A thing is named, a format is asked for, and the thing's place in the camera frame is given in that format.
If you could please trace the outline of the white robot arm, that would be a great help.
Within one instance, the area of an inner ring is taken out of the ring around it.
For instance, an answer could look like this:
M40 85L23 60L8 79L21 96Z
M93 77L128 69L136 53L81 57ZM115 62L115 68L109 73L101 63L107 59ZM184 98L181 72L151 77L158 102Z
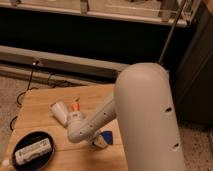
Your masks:
M85 119L71 116L73 143L118 121L129 171L186 171L168 72L156 63L123 70L114 91Z

